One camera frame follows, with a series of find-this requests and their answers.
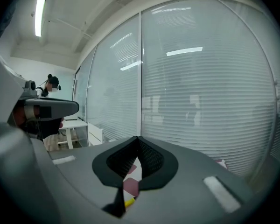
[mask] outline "white desk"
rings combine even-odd
[[[87,126],[87,123],[85,123],[84,121],[82,121],[82,120],[80,120],[80,119],[76,119],[76,120],[64,120],[62,123],[63,123],[63,127],[60,128],[60,129],[65,129],[66,140],[67,140],[67,141],[58,142],[58,144],[61,144],[61,143],[68,143],[68,144],[69,144],[69,149],[73,149],[73,143],[72,143],[72,140],[71,140],[70,129]]]

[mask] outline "metal frame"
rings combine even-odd
[[[266,58],[266,61],[267,61],[267,64],[268,64],[268,67],[269,67],[269,70],[270,70],[270,74],[271,74],[271,82],[272,82],[272,86],[274,87],[273,88],[273,92],[274,92],[274,97],[275,97],[275,100],[274,100],[274,114],[273,114],[273,122],[272,122],[272,129],[271,129],[271,133],[270,133],[270,139],[269,139],[269,142],[268,142],[268,147],[264,153],[264,156],[263,158],[261,159],[261,161],[259,162],[258,166],[256,167],[256,170],[254,172],[254,174],[252,175],[252,177],[250,178],[250,182],[252,182],[255,177],[257,176],[257,174],[259,173],[264,161],[266,160],[266,157],[269,155],[271,149],[272,149],[272,146],[273,146],[273,143],[274,143],[274,138],[275,138],[275,132],[276,132],[276,127],[277,127],[277,124],[276,124],[276,121],[277,121],[277,118],[278,118],[278,90],[276,89],[276,79],[275,79],[275,75],[274,75],[274,72],[273,72],[273,69],[271,67],[271,63],[269,61],[269,58],[264,50],[264,48],[262,47],[261,43],[259,42],[257,36],[255,35],[255,33],[252,31],[252,29],[249,27],[249,25],[244,21],[244,19],[238,15],[231,7],[229,7],[227,4],[225,4],[223,1],[221,0],[217,0],[218,2],[220,2],[221,4],[223,4],[224,6],[226,6],[228,9],[230,9],[244,24],[245,26],[250,30],[250,32],[252,33],[252,35],[254,36],[255,40],[257,41],[258,45],[260,46],[261,50],[263,51],[264,55],[265,55],[265,58]]]
[[[89,84],[89,77],[90,77],[90,73],[91,73],[91,68],[92,68],[92,63],[93,63],[93,59],[94,59],[94,56],[95,56],[95,52],[97,50],[97,45],[94,47],[94,53],[93,53],[93,57],[92,57],[92,60],[91,60],[91,63],[90,63],[90,69],[89,69],[89,74],[88,74],[88,81],[87,81],[87,88],[86,88],[86,97],[85,97],[85,122],[87,120],[87,93],[88,93],[88,84]]]
[[[79,67],[79,69],[76,71],[75,73],[75,77],[74,77],[74,88],[73,88],[73,92],[72,92],[72,95],[71,95],[71,100],[74,101],[74,91],[75,91],[75,86],[76,86],[76,77],[77,77],[77,73],[80,71],[81,69],[81,66]]]
[[[142,112],[142,33],[141,12],[138,23],[138,79],[137,79],[137,136],[141,136],[141,112]]]

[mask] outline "white ceiling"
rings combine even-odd
[[[46,0],[41,38],[35,36],[36,1],[17,1],[13,22],[21,40],[39,42],[40,49],[48,44],[52,49],[52,44],[64,46],[77,56],[104,22],[133,0]]]

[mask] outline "gray surface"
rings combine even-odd
[[[91,202],[91,200],[87,200],[85,194],[81,194],[78,184],[76,185],[76,183],[69,183],[66,181],[69,173],[74,171],[74,169],[69,170],[68,174],[66,174],[65,171],[61,173],[53,164],[42,143],[34,142],[33,147],[44,181],[53,195],[55,202],[58,205],[59,212],[61,213],[61,223],[123,223],[123,220],[111,216],[99,209]],[[83,149],[84,148],[55,152],[52,153],[52,156],[54,158],[61,158],[69,155],[76,155],[76,150],[83,151]],[[87,175],[88,171],[83,172],[80,170],[80,168],[83,167],[82,163],[81,166],[77,164],[75,164],[75,166],[78,169],[74,172],[80,173],[77,177],[81,179],[76,180],[77,183],[79,183],[80,181],[83,181],[83,178]]]
[[[64,99],[34,98],[27,99],[25,103],[27,105],[39,105],[40,107],[51,107],[51,118],[42,118],[42,121],[63,118],[79,111],[76,102]]]
[[[36,144],[43,146],[39,140]],[[34,220],[60,222],[57,205],[43,181],[30,139],[7,124],[0,124],[0,183],[16,206]]]
[[[76,157],[76,160],[57,165],[56,167],[75,190],[99,208],[103,208],[113,203],[118,189],[104,186],[101,183],[93,172],[92,161],[98,154],[119,143],[115,141],[105,145],[51,152],[50,155],[53,160],[71,155]]]
[[[23,93],[22,87],[16,83],[12,75],[0,59],[0,122],[7,122],[14,105]]]
[[[225,216],[225,211],[203,183],[203,179],[208,176],[217,176],[241,201],[247,202],[252,198],[252,192],[243,180],[206,155],[159,140],[148,140],[173,153],[178,159],[179,168],[175,177],[164,188],[140,192],[137,201],[123,216],[124,220],[139,224],[184,223],[185,220],[205,223]],[[108,197],[112,188],[100,183],[92,171],[92,160],[120,142],[122,140],[94,147],[51,152],[50,155],[52,159],[75,156],[75,161],[58,165],[59,170],[79,193],[97,206],[103,206],[112,200]]]
[[[244,202],[252,198],[252,191],[244,181],[206,155],[158,140],[154,140],[154,144],[176,156],[178,171],[164,188],[141,191],[123,219],[143,224],[187,221],[195,224],[213,222],[223,217],[226,213],[203,183],[208,176],[217,176]]]

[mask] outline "cable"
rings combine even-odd
[[[61,132],[61,130],[59,130],[59,132],[63,135],[63,136],[65,136],[66,134],[65,134],[65,131],[64,131],[64,134]]]
[[[43,83],[47,82],[49,79],[45,80]],[[41,83],[38,87],[40,87],[43,83]]]

